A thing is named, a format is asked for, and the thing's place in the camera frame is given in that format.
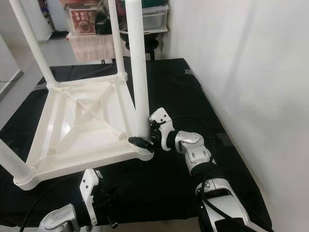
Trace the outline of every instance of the black stool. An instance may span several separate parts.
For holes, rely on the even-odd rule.
[[[155,49],[159,47],[159,42],[156,39],[145,40],[145,53],[150,54],[150,60],[155,60]],[[130,50],[129,42],[126,42],[127,50]]]

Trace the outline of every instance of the black cloth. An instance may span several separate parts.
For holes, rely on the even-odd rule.
[[[128,73],[127,85],[134,99],[128,58],[125,59],[125,68]],[[52,67],[52,72],[56,80],[69,81],[114,74],[116,66],[60,66]],[[212,151],[211,131],[197,120],[179,118],[194,116],[209,124],[215,133],[225,133],[199,82],[190,73],[184,59],[147,62],[150,113],[164,107],[171,118],[178,118],[173,122],[174,128],[200,133]],[[0,138],[23,160],[27,159],[47,93],[47,89],[31,92],[0,132]],[[224,146],[217,139],[213,155],[225,178],[244,203],[251,220],[261,226],[264,222],[271,225],[261,193],[236,149]],[[198,215],[195,186],[181,154],[156,150],[150,161],[132,159],[99,169],[110,187],[117,191],[113,210],[119,223],[186,219]],[[27,226],[37,227],[47,213],[68,203],[74,205],[81,226],[90,224],[79,191],[82,175],[79,173],[50,190],[30,215]],[[36,198],[62,178],[43,181],[36,188],[23,191],[13,184],[12,176],[1,167],[0,224],[20,226]]]

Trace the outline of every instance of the floor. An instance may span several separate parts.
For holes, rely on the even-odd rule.
[[[25,228],[24,232],[35,232],[37,228]],[[96,227],[92,232],[200,232],[197,218],[187,220],[152,221],[120,224],[116,229],[111,226]],[[0,225],[0,232],[19,232],[19,227],[5,227]]]
[[[47,43],[43,43],[41,44],[41,50],[49,66],[100,63],[100,61],[89,63],[77,62],[70,42],[65,39],[50,40]],[[24,75],[0,102],[0,130],[43,77],[30,48],[14,47],[10,48],[10,51],[16,63],[24,72]]]

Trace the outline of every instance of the red box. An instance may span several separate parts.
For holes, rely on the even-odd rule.
[[[76,35],[96,34],[95,20],[97,8],[70,9],[70,17],[73,22]]]

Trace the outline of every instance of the stool leg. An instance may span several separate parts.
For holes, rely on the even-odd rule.
[[[150,60],[155,60],[155,51],[154,50],[152,50],[150,52]]]

